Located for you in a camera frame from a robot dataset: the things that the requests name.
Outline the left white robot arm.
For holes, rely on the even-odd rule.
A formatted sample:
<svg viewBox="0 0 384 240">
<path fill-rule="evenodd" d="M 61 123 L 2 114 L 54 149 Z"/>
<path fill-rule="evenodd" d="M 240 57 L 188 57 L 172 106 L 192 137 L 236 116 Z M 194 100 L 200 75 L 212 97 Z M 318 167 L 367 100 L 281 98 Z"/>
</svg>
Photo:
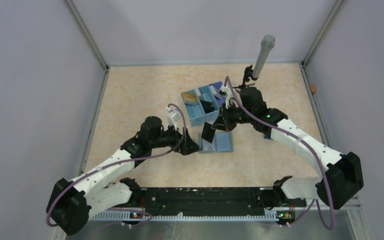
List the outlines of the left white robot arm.
<svg viewBox="0 0 384 240">
<path fill-rule="evenodd" d="M 113 180 L 133 170 L 146 160 L 156 159 L 171 152 L 187 156 L 200 151 L 190 137 L 187 126 L 179 129 L 178 120 L 186 121 L 180 108 L 170 103 L 166 107 L 168 127 L 162 120 L 148 116 L 140 130 L 124 142 L 108 159 L 71 180 L 58 180 L 46 207 L 46 224 L 60 227 L 67 235 L 78 233 L 96 214 L 111 207 L 126 204 L 134 207 L 140 193 L 133 184 Z"/>
</svg>

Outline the green leather card holder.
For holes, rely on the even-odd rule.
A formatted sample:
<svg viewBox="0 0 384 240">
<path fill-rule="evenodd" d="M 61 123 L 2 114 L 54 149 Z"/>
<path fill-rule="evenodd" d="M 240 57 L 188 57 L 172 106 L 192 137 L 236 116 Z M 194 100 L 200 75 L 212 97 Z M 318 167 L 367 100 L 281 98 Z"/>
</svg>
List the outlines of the green leather card holder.
<svg viewBox="0 0 384 240">
<path fill-rule="evenodd" d="M 201 154 L 234 152 L 233 136 L 231 132 L 216 132 L 212 143 L 209 143 L 199 136 L 199 145 L 199 152 Z"/>
</svg>

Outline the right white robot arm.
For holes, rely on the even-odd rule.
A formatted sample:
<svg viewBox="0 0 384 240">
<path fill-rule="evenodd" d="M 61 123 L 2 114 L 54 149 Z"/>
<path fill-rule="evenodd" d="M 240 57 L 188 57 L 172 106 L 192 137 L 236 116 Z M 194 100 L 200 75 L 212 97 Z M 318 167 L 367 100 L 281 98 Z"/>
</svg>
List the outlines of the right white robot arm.
<svg viewBox="0 0 384 240">
<path fill-rule="evenodd" d="M 286 176 L 277 181 L 274 186 L 278 189 L 273 192 L 277 205 L 287 206 L 293 199 L 315 199 L 339 210 L 363 188 L 361 160 L 355 153 L 341 153 L 307 134 L 284 112 L 268 108 L 255 87 L 243 88 L 238 93 L 240 102 L 227 84 L 219 92 L 225 102 L 213 129 L 230 132 L 238 124 L 250 124 L 265 137 L 288 147 L 316 171 L 317 177 Z"/>
</svg>

